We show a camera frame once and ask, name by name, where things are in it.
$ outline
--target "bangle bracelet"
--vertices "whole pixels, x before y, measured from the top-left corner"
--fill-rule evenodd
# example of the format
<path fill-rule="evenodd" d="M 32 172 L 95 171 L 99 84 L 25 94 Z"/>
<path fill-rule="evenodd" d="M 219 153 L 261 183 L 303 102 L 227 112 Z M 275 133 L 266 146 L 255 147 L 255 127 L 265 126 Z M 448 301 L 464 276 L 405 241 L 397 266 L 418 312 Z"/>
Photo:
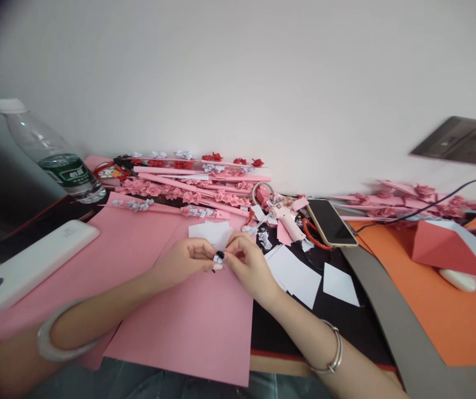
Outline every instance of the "bangle bracelet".
<path fill-rule="evenodd" d="M 84 346 L 81 346 L 80 348 L 77 348 L 77 349 L 62 350 L 52 345 L 51 338 L 49 336 L 49 334 L 51 333 L 51 328 L 53 327 L 53 324 L 55 324 L 57 319 L 60 316 L 62 316 L 62 314 L 64 314 L 67 310 L 73 308 L 74 306 L 79 305 L 80 303 L 86 301 L 87 299 L 88 298 L 77 299 L 63 306 L 62 308 L 57 310 L 49 319 L 47 319 L 44 322 L 44 324 L 42 324 L 42 326 L 40 327 L 40 330 L 38 330 L 37 344 L 38 344 L 38 354 L 43 359 L 46 359 L 52 362 L 70 361 L 88 352 L 95 345 L 97 345 L 97 343 L 99 342 L 99 339 L 93 342 L 90 342 L 89 344 L 86 344 Z"/>
<path fill-rule="evenodd" d="M 334 334 L 336 335 L 336 341 L 337 341 L 337 351 L 336 351 L 336 356 L 334 357 L 334 360 L 332 360 L 332 363 L 326 365 L 325 369 L 316 369 L 312 367 L 309 363 L 308 366 L 312 371 L 316 372 L 317 374 L 328 374 L 328 373 L 335 373 L 336 369 L 339 367 L 341 364 L 341 357 L 343 355 L 343 342 L 341 341 L 341 335 L 339 335 L 339 330 L 337 327 L 334 327 L 331 325 L 328 321 L 320 319 L 323 323 L 328 325 Z"/>

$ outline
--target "green bottle label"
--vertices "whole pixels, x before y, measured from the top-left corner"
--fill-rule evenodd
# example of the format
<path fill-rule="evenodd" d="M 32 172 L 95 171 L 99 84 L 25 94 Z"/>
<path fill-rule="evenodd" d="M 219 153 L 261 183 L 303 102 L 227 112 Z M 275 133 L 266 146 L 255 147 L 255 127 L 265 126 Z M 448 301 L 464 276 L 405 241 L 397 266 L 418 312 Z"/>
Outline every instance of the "green bottle label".
<path fill-rule="evenodd" d="M 81 159 L 65 166 L 44 167 L 42 169 L 62 187 L 77 187 L 93 180 L 94 175 L 88 170 Z"/>

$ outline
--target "phone case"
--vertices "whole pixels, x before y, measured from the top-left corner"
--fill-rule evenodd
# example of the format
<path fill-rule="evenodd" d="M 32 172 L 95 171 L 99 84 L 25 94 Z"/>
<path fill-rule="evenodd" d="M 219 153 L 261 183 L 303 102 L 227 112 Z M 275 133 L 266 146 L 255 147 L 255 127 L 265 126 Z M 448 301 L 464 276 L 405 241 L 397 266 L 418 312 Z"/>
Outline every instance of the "phone case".
<path fill-rule="evenodd" d="M 344 248 L 346 248 L 346 247 L 357 247 L 359 245 L 358 240 L 356 239 L 356 237 L 354 237 L 354 234 L 352 233 L 352 229 L 350 228 L 350 226 L 347 226 L 345 221 L 343 219 L 341 219 L 341 216 L 339 216 L 339 213 L 337 212 L 336 208 L 330 203 L 330 201 L 328 201 L 328 204 L 334 209 L 334 212 L 336 212 L 337 216 L 343 222 L 343 224 L 345 225 L 347 230 L 350 232 L 351 236 L 353 237 L 354 241 L 356 241 L 356 243 L 355 244 L 342 244 L 342 243 L 331 243 L 331 242 L 329 242 L 325 237 L 325 233 L 323 233 L 323 230 L 321 229 L 321 225 L 319 225 L 319 222 L 315 218 L 314 212 L 311 210 L 309 205 L 306 205 L 306 210 L 310 214 L 311 219 L 314 221 L 314 225 L 315 225 L 315 227 L 317 227 L 317 230 L 318 230 L 319 235 L 321 236 L 321 239 L 323 240 L 323 242 L 326 245 L 328 245 L 329 247 L 344 247 Z"/>

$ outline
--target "smartphone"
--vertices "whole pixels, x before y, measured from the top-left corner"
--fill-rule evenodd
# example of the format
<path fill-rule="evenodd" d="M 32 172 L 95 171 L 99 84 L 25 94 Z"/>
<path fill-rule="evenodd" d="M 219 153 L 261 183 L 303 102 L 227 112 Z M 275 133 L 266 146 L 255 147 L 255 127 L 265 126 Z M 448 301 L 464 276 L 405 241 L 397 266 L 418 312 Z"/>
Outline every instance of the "smartphone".
<path fill-rule="evenodd" d="M 327 199 L 309 199 L 306 209 L 329 247 L 357 247 L 358 241 Z"/>

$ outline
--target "wall socket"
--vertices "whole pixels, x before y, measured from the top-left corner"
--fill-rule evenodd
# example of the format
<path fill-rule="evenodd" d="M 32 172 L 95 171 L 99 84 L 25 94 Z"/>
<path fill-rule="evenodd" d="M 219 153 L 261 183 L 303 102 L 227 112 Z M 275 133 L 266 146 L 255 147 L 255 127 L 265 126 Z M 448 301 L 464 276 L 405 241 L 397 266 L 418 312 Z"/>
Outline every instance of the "wall socket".
<path fill-rule="evenodd" d="M 476 119 L 451 116 L 411 153 L 476 165 Z"/>

